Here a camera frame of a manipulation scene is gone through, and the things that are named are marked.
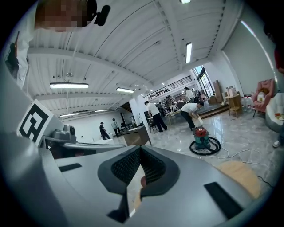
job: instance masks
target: wooden round stool top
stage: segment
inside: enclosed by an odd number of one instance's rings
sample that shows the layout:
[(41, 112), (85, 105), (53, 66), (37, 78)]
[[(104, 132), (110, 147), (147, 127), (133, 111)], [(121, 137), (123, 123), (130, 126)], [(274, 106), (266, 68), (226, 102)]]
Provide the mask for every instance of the wooden round stool top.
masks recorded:
[(216, 168), (241, 184), (254, 198), (259, 197), (259, 179), (248, 165), (239, 161), (227, 161)]

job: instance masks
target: vacuum hose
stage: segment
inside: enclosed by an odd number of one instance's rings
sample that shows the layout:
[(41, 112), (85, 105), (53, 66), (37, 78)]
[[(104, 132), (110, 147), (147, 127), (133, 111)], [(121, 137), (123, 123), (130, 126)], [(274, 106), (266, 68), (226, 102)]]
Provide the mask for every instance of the vacuum hose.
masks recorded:
[(211, 149), (210, 146), (208, 146), (206, 143), (204, 143), (204, 138), (201, 138), (200, 141), (201, 141), (202, 145), (203, 145), (206, 149), (208, 149), (210, 152), (208, 152), (208, 153), (200, 153), (200, 152), (197, 152), (197, 151), (193, 150), (193, 149), (192, 149), (192, 146), (195, 144), (195, 141), (193, 141), (193, 142), (190, 144), (190, 146), (189, 146), (189, 149), (191, 150), (191, 152), (193, 152), (193, 153), (195, 153), (195, 154), (198, 154), (198, 155), (211, 155), (211, 154), (214, 154), (214, 153), (220, 151), (220, 149), (221, 149), (221, 144), (220, 144), (220, 142), (219, 142), (216, 138), (214, 138), (214, 137), (209, 137), (209, 142), (212, 143), (212, 144), (216, 147), (215, 150)]

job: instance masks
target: glossy floor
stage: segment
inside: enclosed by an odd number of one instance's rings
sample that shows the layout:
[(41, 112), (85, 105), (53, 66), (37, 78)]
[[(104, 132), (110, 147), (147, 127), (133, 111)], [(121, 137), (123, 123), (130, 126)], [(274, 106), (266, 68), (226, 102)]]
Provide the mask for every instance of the glossy floor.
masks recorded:
[[(243, 113), (236, 118), (229, 116), (229, 112), (223, 112), (219, 115), (204, 119), (203, 126), (209, 131), (210, 136), (216, 137), (223, 148), (229, 151), (229, 155), (233, 156), (241, 150), (254, 149), (260, 151), (249, 150), (241, 152), (231, 158), (234, 161), (247, 161), (258, 164), (247, 164), (255, 172), (257, 176), (261, 176), (271, 185), (275, 185), (282, 169), (284, 160), (284, 148), (274, 149), (273, 142), (277, 139), (278, 134), (269, 129), (265, 124), (263, 116), (253, 113)], [(152, 145), (155, 147), (167, 149), (173, 152), (201, 158), (213, 166), (218, 166), (222, 162), (228, 161), (228, 158), (218, 159), (209, 156), (198, 156), (189, 150), (189, 145), (194, 140), (193, 133), (190, 131), (188, 124), (178, 123), (169, 126), (167, 131), (163, 133), (149, 133)], [(115, 142), (125, 144), (124, 138), (121, 136), (114, 139)], [(217, 157), (228, 157), (227, 151), (221, 149), (215, 154)], [(141, 185), (140, 179), (143, 176), (142, 168), (139, 168), (137, 174), (128, 186), (128, 197), (130, 202), (130, 210), (133, 209), (134, 198), (139, 192)], [(267, 191), (269, 186), (260, 181), (261, 193)]]

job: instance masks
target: window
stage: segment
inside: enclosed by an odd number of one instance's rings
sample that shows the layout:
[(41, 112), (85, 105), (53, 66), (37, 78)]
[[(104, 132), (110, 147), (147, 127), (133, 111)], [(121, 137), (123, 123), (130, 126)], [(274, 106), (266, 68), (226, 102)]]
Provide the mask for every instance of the window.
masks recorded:
[(212, 85), (209, 81), (209, 77), (208, 77), (207, 72), (205, 71), (205, 73), (200, 78), (198, 77), (198, 75), (200, 74), (202, 69), (203, 69), (203, 65), (197, 66), (196, 68), (193, 69), (193, 71), (197, 76), (197, 79), (198, 79), (198, 82), (199, 82), (201, 88), (205, 91), (205, 93), (207, 94), (208, 97), (211, 97), (211, 96), (213, 96), (214, 91), (213, 91)]

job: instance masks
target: railing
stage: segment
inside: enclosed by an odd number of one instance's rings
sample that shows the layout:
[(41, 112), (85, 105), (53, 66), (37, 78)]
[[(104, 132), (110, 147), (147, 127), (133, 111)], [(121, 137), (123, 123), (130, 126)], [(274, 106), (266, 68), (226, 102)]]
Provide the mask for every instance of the railing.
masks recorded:
[(191, 76), (185, 77), (185, 78), (183, 78), (181, 80), (178, 80), (178, 81), (176, 81), (176, 82), (174, 82), (172, 84), (169, 84), (169, 85), (167, 85), (167, 86), (165, 86), (165, 87), (163, 87), (163, 88), (161, 88), (161, 89), (159, 89), (157, 91), (154, 91), (151, 94), (145, 96), (144, 98), (146, 98), (148, 100), (151, 100), (151, 99), (153, 99), (155, 97), (158, 97), (158, 96), (160, 96), (160, 95), (162, 95), (162, 94), (164, 94), (166, 92), (169, 92), (172, 89), (181, 87), (181, 86), (183, 86), (183, 85), (185, 85), (185, 84), (187, 84), (189, 82), (192, 82)]

